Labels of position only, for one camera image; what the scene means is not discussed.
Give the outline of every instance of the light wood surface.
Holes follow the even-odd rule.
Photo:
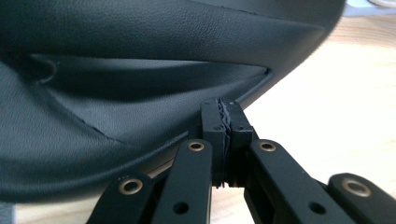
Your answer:
[[[303,64],[246,110],[314,178],[353,173],[396,198],[396,15],[343,18]],[[213,189],[211,223],[253,223],[242,189]],[[18,223],[83,223],[97,198],[17,206]]]

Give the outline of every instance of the black leather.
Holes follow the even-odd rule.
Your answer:
[[[318,46],[343,5],[0,2],[0,200],[92,190],[172,160],[203,100],[249,105]]]

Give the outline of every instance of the round hole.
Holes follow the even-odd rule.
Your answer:
[[[260,148],[264,151],[275,151],[276,147],[271,143],[260,143]]]
[[[372,194],[367,186],[354,179],[344,179],[342,185],[344,189],[360,197],[369,197]]]
[[[176,203],[174,205],[174,212],[179,215],[183,215],[189,211],[189,205],[186,203]]]
[[[309,208],[311,209],[311,211],[313,211],[316,214],[320,214],[320,215],[326,214],[326,208],[324,208],[319,203],[310,203]]]
[[[136,194],[143,188],[143,182],[138,179],[125,180],[120,184],[119,191],[121,194]]]
[[[200,142],[191,142],[188,145],[188,149],[191,151],[201,151],[204,148],[205,148],[204,144]]]

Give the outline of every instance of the table surface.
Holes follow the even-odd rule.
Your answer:
[[[343,18],[245,111],[314,178],[352,173],[396,198],[396,15]],[[243,189],[213,189],[211,223],[253,223]],[[17,223],[84,223],[97,198],[17,205]]]

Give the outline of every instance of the leather surface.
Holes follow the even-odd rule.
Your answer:
[[[257,4],[2,1],[0,199],[76,194],[172,160],[203,100],[249,105],[344,3]]]

